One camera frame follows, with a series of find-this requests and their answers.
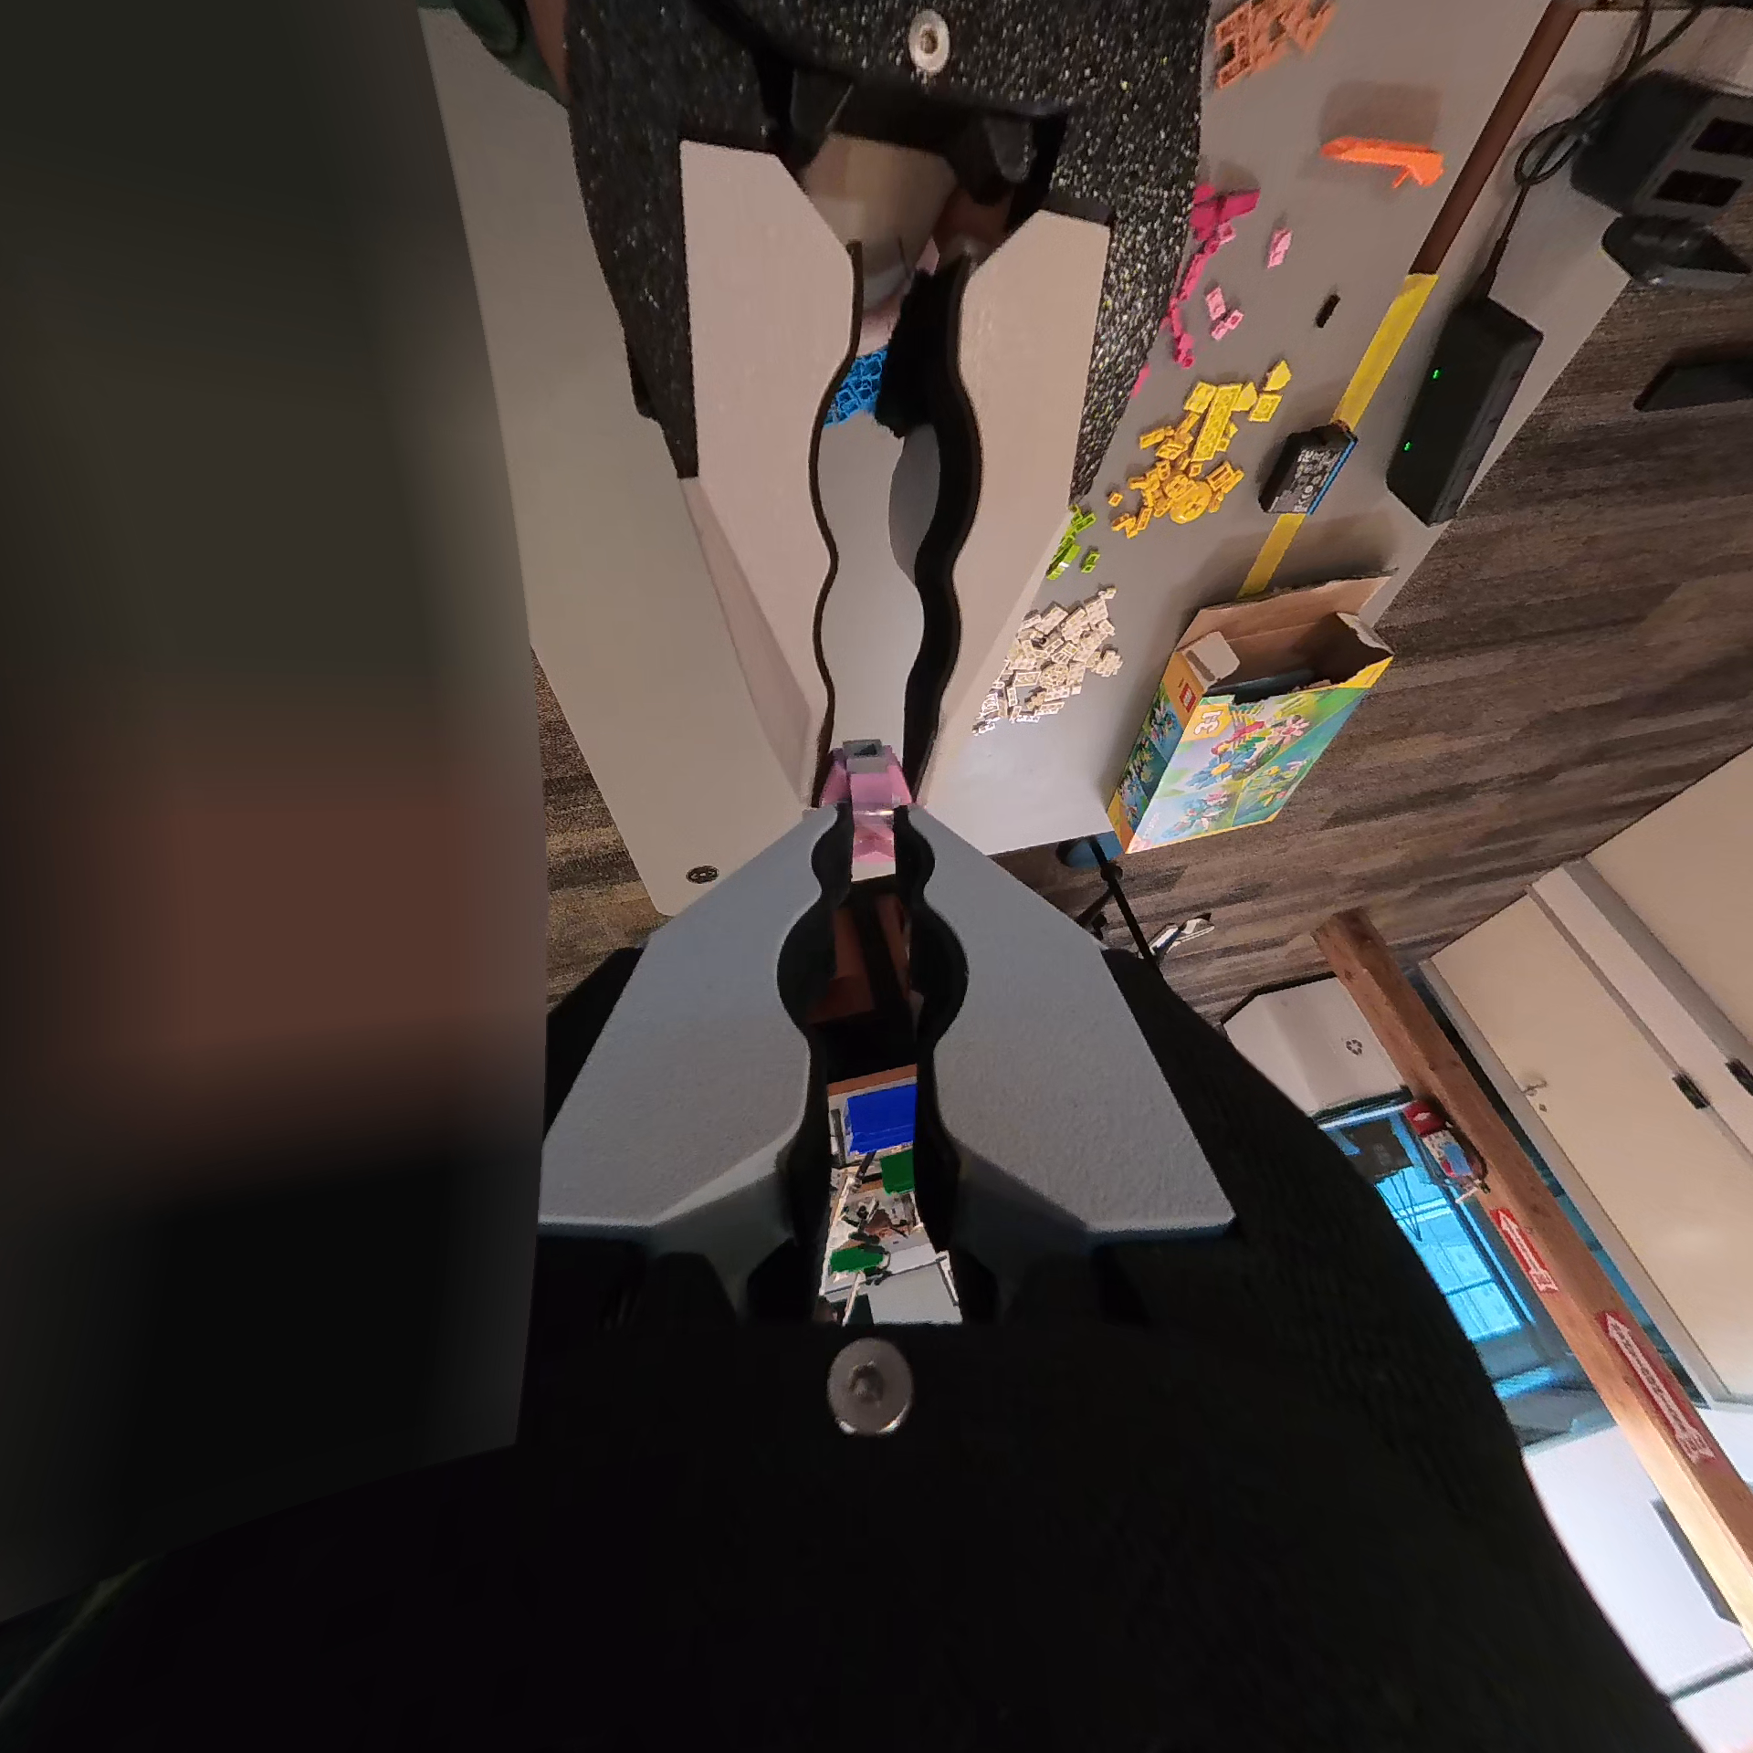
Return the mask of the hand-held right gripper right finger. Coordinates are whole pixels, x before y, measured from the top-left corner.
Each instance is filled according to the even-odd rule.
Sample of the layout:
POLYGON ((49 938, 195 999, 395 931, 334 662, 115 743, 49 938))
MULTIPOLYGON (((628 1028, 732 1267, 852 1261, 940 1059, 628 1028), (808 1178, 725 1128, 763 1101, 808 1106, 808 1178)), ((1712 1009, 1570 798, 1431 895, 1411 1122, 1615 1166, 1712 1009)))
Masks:
POLYGON ((1108 949, 907 808, 946 1242, 1018 1302, 1047 1261, 1222 1240, 1232 1194, 1136 1025, 1108 949))

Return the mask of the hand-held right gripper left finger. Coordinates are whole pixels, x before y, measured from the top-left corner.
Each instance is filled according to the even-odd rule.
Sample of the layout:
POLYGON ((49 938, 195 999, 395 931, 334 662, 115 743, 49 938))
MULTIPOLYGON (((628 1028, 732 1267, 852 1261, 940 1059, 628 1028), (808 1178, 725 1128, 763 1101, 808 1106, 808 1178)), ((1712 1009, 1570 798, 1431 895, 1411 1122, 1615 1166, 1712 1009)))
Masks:
POLYGON ((790 1240, 777 1156, 808 1122, 808 1035, 777 949, 823 903, 832 826, 832 808, 800 812, 648 938, 544 1139, 532 1234, 693 1249, 741 1311, 790 1240))

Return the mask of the brown lego piece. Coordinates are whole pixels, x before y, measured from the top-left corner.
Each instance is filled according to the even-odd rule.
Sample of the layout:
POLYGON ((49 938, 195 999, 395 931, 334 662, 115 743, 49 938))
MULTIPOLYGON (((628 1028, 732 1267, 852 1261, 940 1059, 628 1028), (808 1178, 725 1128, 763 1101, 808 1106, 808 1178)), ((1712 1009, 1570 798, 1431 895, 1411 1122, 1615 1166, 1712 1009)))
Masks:
POLYGON ((889 876, 852 885, 824 922, 824 989, 808 1025, 894 1018, 912 999, 912 914, 889 876))

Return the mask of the pile of pink lego pieces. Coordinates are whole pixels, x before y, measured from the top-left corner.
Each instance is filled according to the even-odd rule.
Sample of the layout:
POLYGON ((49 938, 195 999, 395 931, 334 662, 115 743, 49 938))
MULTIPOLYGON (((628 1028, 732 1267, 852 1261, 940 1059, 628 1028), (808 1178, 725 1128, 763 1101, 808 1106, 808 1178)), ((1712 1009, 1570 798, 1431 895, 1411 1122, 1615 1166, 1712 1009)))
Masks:
POLYGON ((1169 311, 1162 311, 1178 371, 1193 371, 1193 342, 1181 327, 1181 306, 1193 298, 1205 266, 1238 234, 1238 213, 1249 213, 1249 212, 1256 212, 1256 189, 1193 183, 1193 192, 1187 192, 1187 266, 1178 272, 1169 311))

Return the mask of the pile of yellow lego pieces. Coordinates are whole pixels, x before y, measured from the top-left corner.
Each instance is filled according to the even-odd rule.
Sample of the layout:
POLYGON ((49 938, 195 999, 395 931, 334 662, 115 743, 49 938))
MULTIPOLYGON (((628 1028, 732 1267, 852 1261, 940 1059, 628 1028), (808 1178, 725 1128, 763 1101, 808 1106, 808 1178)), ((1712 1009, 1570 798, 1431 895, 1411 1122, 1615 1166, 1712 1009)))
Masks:
POLYGON ((1290 361, 1273 361, 1249 383, 1187 383, 1181 420, 1142 434, 1150 467, 1108 497, 1114 510, 1114 534, 1150 534, 1157 525, 1187 528, 1205 516, 1215 516, 1245 467, 1232 461, 1245 424, 1273 424, 1278 394, 1290 383, 1290 361))

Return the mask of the black floor stand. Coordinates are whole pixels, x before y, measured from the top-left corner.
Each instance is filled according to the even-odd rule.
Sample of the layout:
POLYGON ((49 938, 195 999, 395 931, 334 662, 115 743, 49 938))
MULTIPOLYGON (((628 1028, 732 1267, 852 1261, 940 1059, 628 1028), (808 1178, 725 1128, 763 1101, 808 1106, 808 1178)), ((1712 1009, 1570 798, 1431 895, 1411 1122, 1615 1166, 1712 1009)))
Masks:
POLYGON ((1126 949, 1162 968, 1178 949, 1193 949, 1215 931, 1213 914, 1150 931, 1126 895, 1121 836, 1072 836, 1059 842, 1059 860, 1098 876, 1098 895, 1076 914, 1076 931, 1092 931, 1098 949, 1108 949, 1108 922, 1121 919, 1126 949))

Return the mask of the orange brick separator tool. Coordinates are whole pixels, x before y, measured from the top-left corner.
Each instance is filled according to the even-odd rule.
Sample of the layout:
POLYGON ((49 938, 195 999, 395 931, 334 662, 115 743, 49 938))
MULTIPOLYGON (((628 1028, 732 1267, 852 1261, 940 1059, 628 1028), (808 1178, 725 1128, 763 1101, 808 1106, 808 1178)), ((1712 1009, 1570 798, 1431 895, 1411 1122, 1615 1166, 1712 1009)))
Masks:
POLYGON ((1322 160, 1333 167, 1394 167, 1394 189, 1431 189, 1443 172, 1443 154, 1440 143, 1419 143, 1419 140, 1322 140, 1322 160))

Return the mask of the white recycling bin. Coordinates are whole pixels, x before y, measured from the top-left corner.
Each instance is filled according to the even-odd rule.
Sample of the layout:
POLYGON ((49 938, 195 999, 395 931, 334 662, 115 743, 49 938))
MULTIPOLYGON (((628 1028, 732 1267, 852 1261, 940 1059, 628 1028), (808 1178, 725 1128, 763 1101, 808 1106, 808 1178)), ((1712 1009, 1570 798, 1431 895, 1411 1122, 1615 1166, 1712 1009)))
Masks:
POLYGON ((1398 1065, 1372 1035, 1359 997, 1322 977, 1266 989, 1222 1018, 1238 1059, 1249 1059, 1299 1115, 1375 1106, 1404 1093, 1398 1065))

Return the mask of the small black electronic device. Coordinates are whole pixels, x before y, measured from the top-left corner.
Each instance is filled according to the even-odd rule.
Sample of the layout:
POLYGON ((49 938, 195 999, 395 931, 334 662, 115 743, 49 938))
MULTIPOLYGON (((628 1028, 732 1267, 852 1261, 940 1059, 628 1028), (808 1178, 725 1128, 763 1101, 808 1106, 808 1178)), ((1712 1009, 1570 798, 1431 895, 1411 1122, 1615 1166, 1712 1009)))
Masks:
POLYGON ((1359 451, 1352 424, 1290 434, 1278 461, 1256 476, 1256 516, 1315 516, 1352 451, 1359 451))

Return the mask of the black power adapter box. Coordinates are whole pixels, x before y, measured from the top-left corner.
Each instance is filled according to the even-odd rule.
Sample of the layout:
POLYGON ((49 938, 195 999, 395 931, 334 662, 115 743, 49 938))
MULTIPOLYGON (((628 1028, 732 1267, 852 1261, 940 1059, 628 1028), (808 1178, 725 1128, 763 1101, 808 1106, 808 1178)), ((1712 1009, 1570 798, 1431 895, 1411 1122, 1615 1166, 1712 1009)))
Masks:
POLYGON ((1387 487, 1424 528, 1450 525, 1544 331, 1501 298, 1461 298, 1431 342, 1411 420, 1394 447, 1387 487))

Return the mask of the window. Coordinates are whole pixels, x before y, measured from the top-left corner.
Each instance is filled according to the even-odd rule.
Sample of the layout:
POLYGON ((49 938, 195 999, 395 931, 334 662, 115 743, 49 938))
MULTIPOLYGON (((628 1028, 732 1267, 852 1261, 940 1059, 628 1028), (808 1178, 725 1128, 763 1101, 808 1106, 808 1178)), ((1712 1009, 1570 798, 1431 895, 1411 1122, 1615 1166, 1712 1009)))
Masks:
POLYGON ((1496 1400, 1510 1407, 1510 1400, 1551 1393, 1556 1364, 1551 1364, 1525 1293, 1510 1290, 1510 1274, 1490 1249, 1478 1227, 1443 1188, 1443 1178, 1424 1156, 1424 1139, 1411 1136, 1411 1122, 1398 1106, 1333 1106, 1315 1128, 1387 1194, 1394 1227, 1404 1234, 1404 1242, 1431 1274, 1443 1316, 1474 1340, 1496 1400))

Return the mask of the wooden beam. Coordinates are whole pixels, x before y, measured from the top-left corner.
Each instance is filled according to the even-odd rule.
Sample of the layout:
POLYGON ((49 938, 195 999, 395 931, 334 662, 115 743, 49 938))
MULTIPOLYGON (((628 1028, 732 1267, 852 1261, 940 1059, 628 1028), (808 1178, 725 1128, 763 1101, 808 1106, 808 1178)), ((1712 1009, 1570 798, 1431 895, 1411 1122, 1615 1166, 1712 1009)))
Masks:
POLYGON ((1595 1375, 1601 1407, 1627 1435, 1639 1477, 1692 1536, 1694 1565, 1718 1578, 1734 1619, 1753 1637, 1753 1498, 1694 1422, 1682 1375, 1645 1349, 1631 1311, 1615 1293, 1607 1267, 1587 1249, 1579 1227, 1556 1208, 1536 1164, 1496 1115, 1490 1084, 1461 1065, 1450 1035, 1394 961, 1387 931, 1360 914, 1333 914, 1315 922, 1315 949, 1360 1009, 1411 1101, 1440 1106, 1478 1156, 1478 1216, 1496 1227, 1532 1293, 1556 1325, 1564 1349, 1595 1375))

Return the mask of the black battery charger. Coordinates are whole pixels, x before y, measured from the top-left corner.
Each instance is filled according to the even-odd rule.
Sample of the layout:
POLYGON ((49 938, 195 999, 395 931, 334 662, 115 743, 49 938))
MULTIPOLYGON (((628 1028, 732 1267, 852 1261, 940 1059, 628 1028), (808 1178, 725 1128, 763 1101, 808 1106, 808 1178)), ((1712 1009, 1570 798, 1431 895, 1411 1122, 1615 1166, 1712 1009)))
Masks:
POLYGON ((1631 76, 1570 160, 1570 192, 1615 212, 1601 251, 1658 295, 1734 295, 1753 266, 1712 230, 1753 189, 1753 95, 1631 76))

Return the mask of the white cabinet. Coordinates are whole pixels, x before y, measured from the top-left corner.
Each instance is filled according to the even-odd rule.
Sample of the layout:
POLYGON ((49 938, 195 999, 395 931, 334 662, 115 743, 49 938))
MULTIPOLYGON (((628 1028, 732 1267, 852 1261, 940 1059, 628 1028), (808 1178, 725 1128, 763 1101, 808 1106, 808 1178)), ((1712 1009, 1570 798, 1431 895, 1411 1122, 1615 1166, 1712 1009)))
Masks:
POLYGON ((1424 979, 1703 1407, 1743 1407, 1753 752, 1544 870, 1424 979))

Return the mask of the red wall device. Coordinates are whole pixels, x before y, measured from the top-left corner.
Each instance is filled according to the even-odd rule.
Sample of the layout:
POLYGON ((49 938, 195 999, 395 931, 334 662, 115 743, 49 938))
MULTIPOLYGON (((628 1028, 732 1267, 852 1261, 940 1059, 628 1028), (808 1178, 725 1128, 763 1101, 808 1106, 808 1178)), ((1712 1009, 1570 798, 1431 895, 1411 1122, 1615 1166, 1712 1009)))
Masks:
POLYGON ((1411 1139, 1419 1139, 1419 1156, 1424 1156, 1424 1166, 1431 1166, 1440 1188, 1450 1188, 1450 1194, 1478 1194, 1490 1188, 1478 1156, 1461 1139, 1461 1128, 1440 1106, 1404 1101, 1398 1115, 1404 1115, 1404 1128, 1411 1128, 1411 1139))

